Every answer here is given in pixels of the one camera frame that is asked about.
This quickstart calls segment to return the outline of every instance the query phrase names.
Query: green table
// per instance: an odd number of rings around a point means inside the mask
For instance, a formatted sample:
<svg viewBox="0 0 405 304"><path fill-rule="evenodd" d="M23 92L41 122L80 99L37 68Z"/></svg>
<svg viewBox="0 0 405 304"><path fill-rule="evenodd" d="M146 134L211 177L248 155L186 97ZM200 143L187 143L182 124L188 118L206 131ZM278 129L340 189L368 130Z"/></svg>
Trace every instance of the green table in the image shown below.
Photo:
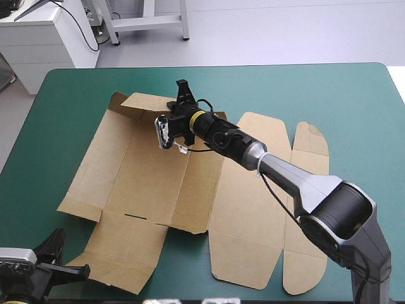
<svg viewBox="0 0 405 304"><path fill-rule="evenodd" d="M279 117L292 139L298 122L328 140L330 171L357 183L378 203L393 255L391 296L405 298L405 106L378 63L207 68L106 68L49 73L0 175L0 245L31 248L64 227L65 260L84 249L94 223L56 211L114 91L176 96L177 79L237 122L245 111ZM291 297L282 289L282 258L264 290L215 280L208 236L170 229L159 265L139 297L98 282L55 288L60 298L350 300L347 270L329 261L322 281Z"/></svg>

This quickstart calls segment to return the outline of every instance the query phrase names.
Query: white cabinet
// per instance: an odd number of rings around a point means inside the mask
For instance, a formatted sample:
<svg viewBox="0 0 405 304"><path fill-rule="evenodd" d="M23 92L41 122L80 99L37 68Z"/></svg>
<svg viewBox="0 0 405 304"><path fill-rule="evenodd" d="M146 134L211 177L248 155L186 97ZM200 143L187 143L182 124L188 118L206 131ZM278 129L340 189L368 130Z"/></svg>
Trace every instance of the white cabinet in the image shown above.
<svg viewBox="0 0 405 304"><path fill-rule="evenodd" d="M46 73L56 68L94 68L99 51L85 43L77 24L67 12L47 3L14 22L33 0L9 17L0 19L0 53L6 58L30 94L37 94ZM80 0L62 4L80 24L89 44L97 49Z"/></svg>

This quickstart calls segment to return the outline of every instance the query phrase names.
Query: gray floor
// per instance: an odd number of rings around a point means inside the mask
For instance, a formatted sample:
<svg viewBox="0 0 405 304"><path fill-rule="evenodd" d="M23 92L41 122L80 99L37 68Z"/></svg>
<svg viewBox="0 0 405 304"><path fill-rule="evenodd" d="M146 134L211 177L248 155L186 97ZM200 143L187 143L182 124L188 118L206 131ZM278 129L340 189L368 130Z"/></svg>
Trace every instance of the gray floor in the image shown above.
<svg viewBox="0 0 405 304"><path fill-rule="evenodd" d="M188 0L190 41L180 28L121 33L97 67L261 65L378 61L405 65L405 1ZM142 4L111 0L122 18ZM178 11L157 0L156 11ZM0 171L34 96L20 82L0 93Z"/></svg>

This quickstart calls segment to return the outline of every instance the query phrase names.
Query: cardboard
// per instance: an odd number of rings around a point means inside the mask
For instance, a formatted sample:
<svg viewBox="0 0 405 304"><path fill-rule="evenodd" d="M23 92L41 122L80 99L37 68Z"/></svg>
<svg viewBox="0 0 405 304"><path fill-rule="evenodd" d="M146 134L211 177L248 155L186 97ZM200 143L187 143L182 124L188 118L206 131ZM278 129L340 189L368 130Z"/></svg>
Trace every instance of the cardboard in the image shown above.
<svg viewBox="0 0 405 304"><path fill-rule="evenodd" d="M291 163L314 174L329 174L328 144L322 133L310 123L297 126ZM288 207L294 211L289 196ZM283 287L290 295L314 288L325 273L327 256L313 245L289 217L285 221Z"/></svg>
<svg viewBox="0 0 405 304"><path fill-rule="evenodd" d="M206 231L223 161L158 148L153 121L172 100L115 93L58 208L98 222L71 264L88 263L91 279L133 293L156 268L167 226Z"/></svg>
<svg viewBox="0 0 405 304"><path fill-rule="evenodd" d="M284 123L245 113L238 123L244 132L263 141L269 151L290 160ZM287 194L271 182L287 201ZM209 225L212 273L217 279L263 289L284 247L285 212L270 196L256 172L225 159Z"/></svg>
<svg viewBox="0 0 405 304"><path fill-rule="evenodd" d="M328 173L328 148L311 124L297 126L291 151L284 123L245 113L238 125L268 146L274 155L317 174ZM292 198L270 182L293 211ZM225 159L209 226L212 273L217 279L263 289L284 250L283 286L291 295L317 285L327 258L312 245L269 194L255 172Z"/></svg>
<svg viewBox="0 0 405 304"><path fill-rule="evenodd" d="M168 112L166 102L172 100L141 93L112 96L58 208L97 222L84 252L70 265L88 263L91 279L139 293L157 266L167 227L191 233L209 229L213 275L263 289L285 246L285 213L256 173L232 160L217 153L159 149L153 121ZM291 159L281 120L246 113L239 125L272 153ZM310 144L303 135L296 139L307 158L312 142L318 142L311 138ZM193 148L205 145L196 138Z"/></svg>

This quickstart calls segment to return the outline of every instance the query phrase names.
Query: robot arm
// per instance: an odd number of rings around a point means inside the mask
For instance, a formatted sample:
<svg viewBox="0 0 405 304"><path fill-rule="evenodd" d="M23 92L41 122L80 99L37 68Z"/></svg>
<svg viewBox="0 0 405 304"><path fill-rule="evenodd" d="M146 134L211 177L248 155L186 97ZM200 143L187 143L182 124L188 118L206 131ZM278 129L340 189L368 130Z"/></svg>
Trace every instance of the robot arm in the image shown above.
<svg viewBox="0 0 405 304"><path fill-rule="evenodd" d="M168 103L171 118L155 121L160 147L169 149L177 137L189 146L198 136L209 149L267 176L293 197L294 218L307 238L351 270L355 304L388 304L391 253L375 202L350 182L311 174L268 153L264 143L218 117L205 99L196 101L186 80L177 84L177 100ZM211 111L199 108L202 101Z"/></svg>

